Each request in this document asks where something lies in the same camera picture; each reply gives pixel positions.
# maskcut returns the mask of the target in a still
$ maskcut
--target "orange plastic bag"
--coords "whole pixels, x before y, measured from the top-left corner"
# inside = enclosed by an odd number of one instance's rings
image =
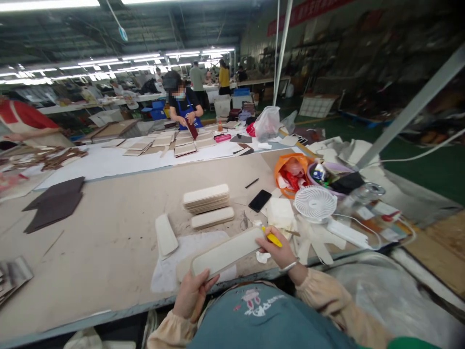
[[[290,159],[296,159],[302,165],[302,167],[304,169],[304,173],[305,173],[304,178],[305,178],[306,182],[308,184],[310,184],[309,178],[307,176],[307,169],[309,168],[309,165],[313,164],[313,159],[305,156],[304,154],[295,153],[295,154],[287,154],[287,155],[283,155],[283,156],[279,157],[279,160],[278,160],[278,162],[276,163],[276,166],[275,166],[276,186],[279,188],[278,176],[279,176],[281,170],[283,170],[283,167],[286,165],[286,163]],[[287,197],[289,199],[294,199],[296,191],[284,188],[284,189],[281,189],[281,193],[285,197]]]

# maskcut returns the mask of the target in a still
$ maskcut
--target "red banner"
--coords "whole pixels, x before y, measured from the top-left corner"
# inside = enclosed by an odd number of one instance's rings
[[[289,28],[303,23],[311,18],[318,17],[328,11],[337,9],[354,0],[307,0],[300,5],[294,7],[291,12],[291,20],[289,21]],[[282,32],[284,28],[285,16],[279,17],[279,31]],[[276,19],[268,24],[268,35],[276,35]]]

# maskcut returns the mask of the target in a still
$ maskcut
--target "red shirt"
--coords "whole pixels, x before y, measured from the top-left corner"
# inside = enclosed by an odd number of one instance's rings
[[[36,108],[33,108],[28,104],[20,101],[13,101],[13,103],[15,104],[15,109],[18,116],[26,125],[37,129],[59,128],[56,123],[47,118]],[[10,101],[8,99],[0,104],[0,118],[5,124],[14,124],[18,122],[15,114],[10,108]]]

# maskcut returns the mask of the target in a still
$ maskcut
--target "yellow pen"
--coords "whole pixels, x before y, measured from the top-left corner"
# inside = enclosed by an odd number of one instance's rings
[[[278,247],[282,247],[281,241],[278,240],[278,238],[273,234],[269,233],[267,236],[268,240],[270,240],[272,243],[274,243]]]

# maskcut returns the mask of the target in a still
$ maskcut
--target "face mask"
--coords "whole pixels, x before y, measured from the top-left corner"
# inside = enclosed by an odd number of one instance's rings
[[[186,94],[184,92],[181,92],[179,95],[174,96],[174,98],[180,100],[180,99],[184,99],[185,96]]]

